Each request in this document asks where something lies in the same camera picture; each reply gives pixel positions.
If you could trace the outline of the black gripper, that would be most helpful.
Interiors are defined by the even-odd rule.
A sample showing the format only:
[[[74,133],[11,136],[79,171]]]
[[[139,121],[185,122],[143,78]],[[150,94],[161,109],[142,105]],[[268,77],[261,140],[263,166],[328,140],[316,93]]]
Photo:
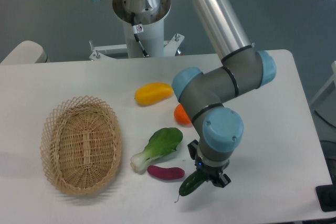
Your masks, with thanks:
[[[196,169],[200,169],[204,173],[207,173],[208,179],[215,187],[224,188],[231,183],[231,179],[226,174],[223,174],[224,169],[229,166],[229,158],[223,161],[213,161],[208,159],[201,152],[197,140],[191,141],[187,145],[187,148],[191,159],[195,162]]]

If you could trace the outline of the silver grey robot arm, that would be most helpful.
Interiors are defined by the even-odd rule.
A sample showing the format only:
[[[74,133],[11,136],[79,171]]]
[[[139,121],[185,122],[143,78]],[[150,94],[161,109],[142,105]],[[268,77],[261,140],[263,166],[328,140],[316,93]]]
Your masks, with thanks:
[[[265,51],[254,51],[229,0],[192,2],[222,66],[208,73],[188,68],[172,82],[178,102],[199,134],[199,140],[188,145],[196,171],[180,186],[182,196],[203,182],[217,187],[229,184],[224,169],[241,142],[244,125],[224,103],[260,88],[276,75],[275,61]],[[128,57],[163,57],[169,48],[163,39],[163,21],[170,0],[113,0],[112,6],[123,23]]]

